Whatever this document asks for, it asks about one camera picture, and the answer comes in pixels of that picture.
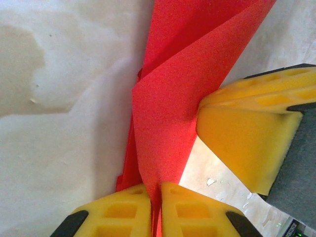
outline white surface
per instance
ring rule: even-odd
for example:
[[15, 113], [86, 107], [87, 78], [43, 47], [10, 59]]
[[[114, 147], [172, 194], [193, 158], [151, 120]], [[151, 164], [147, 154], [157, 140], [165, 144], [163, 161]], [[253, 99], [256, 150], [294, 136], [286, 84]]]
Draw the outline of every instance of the white surface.
[[[74, 208], [114, 190], [152, 7], [0, 2], [0, 236], [49, 236]], [[279, 0], [225, 83], [302, 62], [316, 63], [316, 2]], [[182, 184], [230, 197], [220, 186], [225, 168], [215, 173], [202, 156], [190, 157]], [[206, 186], [209, 177], [218, 182]], [[236, 205], [249, 202], [243, 211], [251, 216], [248, 194]], [[273, 210], [265, 215], [267, 224]]]

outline red paper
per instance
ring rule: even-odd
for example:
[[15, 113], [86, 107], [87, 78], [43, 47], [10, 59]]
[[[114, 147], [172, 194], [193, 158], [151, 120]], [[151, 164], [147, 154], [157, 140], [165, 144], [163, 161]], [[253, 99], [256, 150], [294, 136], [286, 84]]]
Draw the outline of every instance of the red paper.
[[159, 185], [181, 178], [196, 139], [200, 100], [218, 89], [274, 2], [156, 1], [143, 72], [132, 91], [135, 137], [129, 141], [136, 143], [129, 142], [127, 149], [136, 144], [137, 153], [126, 155], [137, 156], [152, 199], [154, 233]]

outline folded red paper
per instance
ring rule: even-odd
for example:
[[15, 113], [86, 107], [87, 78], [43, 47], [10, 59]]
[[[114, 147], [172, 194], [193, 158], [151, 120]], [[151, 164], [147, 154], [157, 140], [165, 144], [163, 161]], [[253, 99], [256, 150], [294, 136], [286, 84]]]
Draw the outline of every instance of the folded red paper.
[[[122, 187], [129, 187], [135, 182], [125, 175], [138, 177], [137, 182], [141, 175], [152, 199], [155, 233], [161, 224], [159, 185], [181, 178], [196, 139], [200, 100], [218, 89], [274, 2], [156, 1], [143, 71], [132, 91], [133, 118], [121, 177]], [[136, 160], [138, 166], [126, 167]]]

